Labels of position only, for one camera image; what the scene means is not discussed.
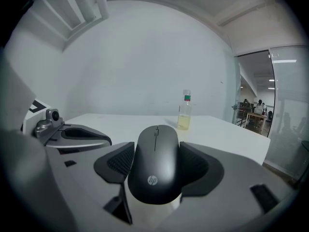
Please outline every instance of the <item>ceiling light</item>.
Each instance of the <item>ceiling light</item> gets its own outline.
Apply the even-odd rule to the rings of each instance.
[[[273,63],[277,64],[277,63],[295,63],[296,60],[292,59],[292,60],[274,60],[272,61]]]

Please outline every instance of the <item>plastic bottle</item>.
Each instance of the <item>plastic bottle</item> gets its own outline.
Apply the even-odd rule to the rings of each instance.
[[[178,115],[178,124],[177,129],[179,130],[188,130],[190,125],[191,118],[191,91],[185,89],[183,91],[183,102],[179,106],[179,115]]]

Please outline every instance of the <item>yellow liquid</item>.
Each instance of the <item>yellow liquid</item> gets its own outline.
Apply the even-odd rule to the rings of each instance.
[[[190,116],[179,115],[177,129],[188,130],[190,125]]]

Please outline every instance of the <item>office desk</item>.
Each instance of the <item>office desk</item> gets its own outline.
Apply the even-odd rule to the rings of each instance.
[[[85,114],[66,121],[96,129],[108,135],[112,144],[134,142],[140,133],[153,125],[169,125],[176,129],[177,116],[131,116]],[[179,142],[205,145],[222,151],[248,157],[263,164],[270,140],[253,131],[211,117],[192,116],[189,130],[176,130]]]
[[[265,121],[266,121],[267,116],[266,115],[255,114],[255,113],[247,113],[245,128],[247,126],[247,121],[250,119],[250,116],[254,116],[254,117],[258,117],[258,118],[262,118],[263,119],[262,129],[261,129],[261,132],[260,132],[260,134],[262,134],[262,131],[264,129]]]

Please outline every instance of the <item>computer mouse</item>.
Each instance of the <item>computer mouse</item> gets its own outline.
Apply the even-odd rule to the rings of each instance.
[[[136,199],[149,204],[169,203],[181,194],[179,143],[172,127],[150,126],[141,132],[128,187]]]

